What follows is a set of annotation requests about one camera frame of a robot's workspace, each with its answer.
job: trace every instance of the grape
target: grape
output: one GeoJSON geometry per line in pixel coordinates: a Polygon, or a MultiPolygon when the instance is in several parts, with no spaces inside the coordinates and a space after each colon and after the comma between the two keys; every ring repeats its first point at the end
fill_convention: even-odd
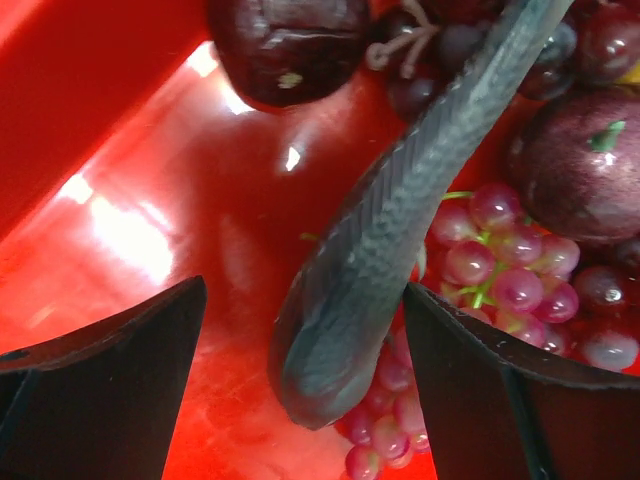
{"type": "Polygon", "coordinates": [[[566,93],[574,81],[575,74],[568,66],[534,65],[518,87],[518,93],[529,100],[543,102],[566,93]]]}
{"type": "Polygon", "coordinates": [[[578,294],[571,285],[559,279],[549,279],[552,281],[550,288],[546,289],[545,295],[536,308],[534,315],[538,320],[545,323],[563,323],[570,320],[578,312],[580,305],[578,294]]]}
{"type": "Polygon", "coordinates": [[[550,325],[547,325],[544,331],[545,338],[541,348],[549,353],[564,357],[569,351],[568,335],[550,325]]]}
{"type": "Polygon", "coordinates": [[[452,74],[460,72],[465,62],[482,46],[485,32],[464,24],[447,25],[438,37],[437,54],[440,64],[452,74]]]}
{"type": "Polygon", "coordinates": [[[354,445],[371,445],[373,417],[364,405],[357,405],[343,418],[347,438],[354,445]]]}
{"type": "Polygon", "coordinates": [[[515,224],[492,235],[489,246],[498,260],[524,267],[542,254],[542,235],[529,225],[515,224]]]}
{"type": "Polygon", "coordinates": [[[393,402],[393,415],[405,433],[419,433],[426,429],[418,392],[413,389],[406,390],[396,397],[393,402]]]}
{"type": "Polygon", "coordinates": [[[390,351],[383,352],[378,360],[376,375],[380,385],[391,392],[401,392],[411,384],[411,370],[400,363],[390,351]]]}
{"type": "Polygon", "coordinates": [[[542,275],[564,276],[573,271],[580,260],[580,247],[573,240],[558,235],[542,237],[542,255],[530,265],[542,275]]]}
{"type": "Polygon", "coordinates": [[[580,349],[594,367],[619,372],[635,363],[639,347],[635,339],[607,330],[584,341],[580,349]]]}
{"type": "Polygon", "coordinates": [[[400,429],[393,415],[380,417],[373,424],[371,445],[386,460],[400,458],[411,448],[409,436],[400,429]]]}
{"type": "Polygon", "coordinates": [[[580,304],[595,313],[620,313],[627,309],[625,278],[608,266],[594,266],[581,271],[573,281],[580,304]]]}
{"type": "Polygon", "coordinates": [[[502,183],[489,183],[474,192],[469,200],[471,218],[489,231],[509,227],[522,215],[518,193],[502,183]]]}
{"type": "Polygon", "coordinates": [[[491,325],[491,318],[489,318],[489,315],[478,308],[464,307],[461,308],[460,311],[466,313],[467,315],[471,315],[474,318],[477,318],[481,322],[491,325]]]}
{"type": "Polygon", "coordinates": [[[558,67],[566,62],[578,44],[578,34],[567,19],[558,24],[538,55],[536,65],[558,67]]]}
{"type": "Polygon", "coordinates": [[[640,237],[635,236],[613,247],[613,262],[627,274],[640,275],[640,237]]]}
{"type": "Polygon", "coordinates": [[[373,413],[383,415],[391,412],[394,398],[393,392],[384,388],[378,380],[374,379],[363,402],[373,413]]]}
{"type": "Polygon", "coordinates": [[[447,252],[443,276],[460,285],[479,285],[489,278],[495,264],[491,250],[481,243],[467,240],[447,252]]]}
{"type": "Polygon", "coordinates": [[[478,230],[469,212],[452,202],[440,205],[433,217],[431,232],[438,243],[445,247],[452,247],[462,240],[478,236],[478,230]]]}
{"type": "Polygon", "coordinates": [[[588,83],[612,83],[640,60],[640,16],[624,5],[602,6],[580,30],[577,69],[588,83]]]}
{"type": "Polygon", "coordinates": [[[431,451],[429,435],[427,432],[414,433],[411,435],[411,447],[416,453],[427,453],[431,451]]]}
{"type": "Polygon", "coordinates": [[[411,463],[412,458],[413,458],[413,449],[411,448],[411,443],[409,443],[409,448],[407,449],[407,453],[405,453],[401,457],[394,458],[392,460],[387,460],[387,465],[389,465],[390,468],[399,470],[409,465],[409,463],[411,463]]]}
{"type": "Polygon", "coordinates": [[[542,282],[524,268],[501,272],[491,285],[491,296],[503,310],[517,313],[533,311],[542,301],[542,282]]]}
{"type": "Polygon", "coordinates": [[[410,370],[413,370],[413,363],[411,361],[411,352],[409,351],[409,341],[407,339],[407,329],[402,327],[396,333],[395,342],[393,345],[393,353],[396,358],[410,370]]]}
{"type": "Polygon", "coordinates": [[[345,465],[352,480],[377,480],[383,466],[375,450],[362,445],[356,445],[347,453],[345,465]]]}
{"type": "Polygon", "coordinates": [[[438,97],[442,87],[440,72],[421,64],[409,79],[392,76],[387,84],[387,96],[398,117],[411,123],[438,97]]]}
{"type": "Polygon", "coordinates": [[[544,344],[544,324],[530,313],[498,310],[495,327],[534,347],[544,344]]]}

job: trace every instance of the dark red plum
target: dark red plum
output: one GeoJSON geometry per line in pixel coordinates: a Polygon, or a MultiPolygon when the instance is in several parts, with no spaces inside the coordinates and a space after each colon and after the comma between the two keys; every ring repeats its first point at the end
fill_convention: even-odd
{"type": "Polygon", "coordinates": [[[608,87],[547,103],[511,147],[509,172],[543,227],[591,244],[640,232],[640,94],[608,87]]]}
{"type": "Polygon", "coordinates": [[[209,0],[220,62],[242,96],[272,107],[319,100],[362,60],[368,0],[209,0]]]}

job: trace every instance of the purple grape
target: purple grape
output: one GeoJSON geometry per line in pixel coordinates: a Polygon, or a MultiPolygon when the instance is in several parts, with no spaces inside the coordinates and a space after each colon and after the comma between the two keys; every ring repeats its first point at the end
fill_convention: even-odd
{"type": "Polygon", "coordinates": [[[373,416],[364,407],[357,405],[343,418],[347,437],[354,445],[371,445],[371,430],[373,429],[373,416]]]}
{"type": "Polygon", "coordinates": [[[573,288],[585,309],[607,315],[621,313],[629,307],[625,282],[616,269],[597,265],[576,275],[573,288]]]}
{"type": "Polygon", "coordinates": [[[478,229],[468,210],[452,202],[444,202],[433,217],[431,233],[438,243],[452,247],[462,240],[476,238],[478,229]]]}
{"type": "Polygon", "coordinates": [[[390,351],[380,355],[376,375],[380,385],[390,392],[406,390],[413,379],[411,370],[402,365],[390,351]]]}
{"type": "Polygon", "coordinates": [[[627,274],[640,276],[640,237],[635,236],[613,248],[613,262],[627,274]]]}
{"type": "Polygon", "coordinates": [[[449,73],[456,74],[465,62],[482,46],[486,33],[478,27],[447,25],[438,37],[437,53],[440,64],[449,73]]]}
{"type": "Polygon", "coordinates": [[[531,226],[515,224],[492,235],[489,246],[501,262],[524,267],[542,254],[542,236],[531,226]]]}
{"type": "Polygon", "coordinates": [[[474,192],[469,212],[476,224],[489,231],[513,225],[522,216],[518,193],[502,183],[489,183],[474,192]]]}
{"type": "Polygon", "coordinates": [[[639,347],[634,338],[609,330],[584,341],[580,350],[590,365],[619,372],[635,363],[639,347]]]}
{"type": "Polygon", "coordinates": [[[535,64],[558,67],[573,55],[577,45],[578,33],[569,22],[564,20],[558,24],[547,39],[535,64]]]}
{"type": "Polygon", "coordinates": [[[438,97],[442,86],[441,74],[436,69],[419,65],[411,78],[391,77],[387,96],[398,117],[411,123],[438,97]]]}
{"type": "Polygon", "coordinates": [[[536,318],[545,323],[563,323],[572,319],[580,306],[576,291],[571,285],[559,279],[545,279],[545,281],[551,285],[545,288],[542,302],[534,311],[536,318]]]}
{"type": "Polygon", "coordinates": [[[536,309],[544,290],[535,273],[524,268],[501,272],[491,286],[491,296],[501,310],[527,313],[536,309]]]}
{"type": "Polygon", "coordinates": [[[544,344],[544,324],[530,313],[498,310],[495,327],[534,347],[544,344]]]}
{"type": "Polygon", "coordinates": [[[373,424],[371,445],[385,460],[400,458],[411,448],[409,436],[400,429],[393,415],[380,417],[373,424]]]}
{"type": "Polygon", "coordinates": [[[413,434],[426,430],[420,399],[415,389],[406,390],[396,397],[393,415],[405,433],[413,434]]]}
{"type": "Polygon", "coordinates": [[[580,260],[580,247],[558,235],[542,237],[542,255],[530,265],[541,275],[563,276],[571,273],[580,260]]]}
{"type": "Polygon", "coordinates": [[[431,451],[429,435],[427,432],[414,433],[411,435],[411,447],[416,453],[428,453],[431,451]]]}
{"type": "Polygon", "coordinates": [[[543,102],[564,95],[574,82],[575,74],[568,66],[534,65],[518,87],[518,93],[529,100],[543,102]]]}
{"type": "Polygon", "coordinates": [[[458,285],[479,285],[489,278],[496,265],[491,250],[473,240],[455,245],[444,259],[443,276],[458,285]]]}
{"type": "Polygon", "coordinates": [[[356,445],[347,453],[345,466],[351,480],[377,480],[382,472],[383,462],[371,447],[356,445]]]}

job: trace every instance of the grape bunch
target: grape bunch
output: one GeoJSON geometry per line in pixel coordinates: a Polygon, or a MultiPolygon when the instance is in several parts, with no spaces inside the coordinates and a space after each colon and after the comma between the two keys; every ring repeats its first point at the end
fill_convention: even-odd
{"type": "Polygon", "coordinates": [[[429,237],[438,255],[430,286],[443,298],[531,345],[565,353],[556,327],[578,312],[568,279],[580,248],[531,225],[511,187],[448,194],[429,237]]]}
{"type": "Polygon", "coordinates": [[[389,339],[367,395],[338,427],[354,445],[346,457],[353,480],[376,480],[385,466],[400,469],[430,451],[404,327],[389,339]]]}
{"type": "MultiPolygon", "coordinates": [[[[385,71],[388,100],[411,122],[484,42],[505,1],[401,0],[372,25],[366,63],[385,71]]],[[[637,0],[578,0],[544,45],[519,88],[546,101],[576,83],[608,85],[640,62],[637,0]]]]}

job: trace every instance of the grape stem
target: grape stem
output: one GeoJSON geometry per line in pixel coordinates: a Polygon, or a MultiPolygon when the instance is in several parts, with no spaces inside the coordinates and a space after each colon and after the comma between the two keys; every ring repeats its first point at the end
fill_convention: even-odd
{"type": "Polygon", "coordinates": [[[456,198],[470,198],[473,195],[473,192],[449,192],[446,193],[442,200],[453,200],[456,198]]]}
{"type": "Polygon", "coordinates": [[[429,21],[418,0],[402,0],[402,8],[416,19],[418,27],[392,38],[387,43],[372,43],[367,48],[365,56],[371,70],[384,70],[389,65],[393,53],[411,45],[400,66],[400,76],[408,80],[415,75],[420,55],[440,27],[429,21]]]}

